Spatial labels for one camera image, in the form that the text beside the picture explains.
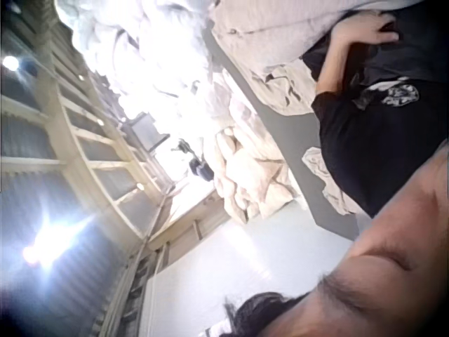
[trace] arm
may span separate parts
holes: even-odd
[[[394,17],[391,15],[379,15],[368,11],[360,12],[337,23],[332,30],[328,54],[316,85],[316,94],[342,92],[344,73],[352,44],[358,42],[383,44],[397,41],[397,33],[380,31],[393,21]]]

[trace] person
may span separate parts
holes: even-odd
[[[421,9],[402,10],[401,24],[389,13],[373,11],[336,24],[316,86],[312,107],[323,160],[336,184],[371,218],[448,137],[445,41],[429,26],[424,36],[416,36],[423,44],[429,40],[420,50],[410,47],[413,36],[402,32],[410,33]],[[351,49],[381,44],[355,76]],[[405,51],[415,54],[407,58]],[[425,60],[424,51],[434,53]],[[401,62],[411,70],[399,67]]]
[[[221,337],[449,336],[448,150],[412,176],[312,291],[252,297]]]

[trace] folded cloth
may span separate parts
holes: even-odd
[[[344,216],[361,212],[360,206],[348,197],[333,180],[324,163],[321,149],[309,148],[302,157],[302,162],[326,184],[323,195],[339,214]]]
[[[259,77],[300,57],[350,10],[392,11],[422,0],[224,0],[211,13],[214,35]]]

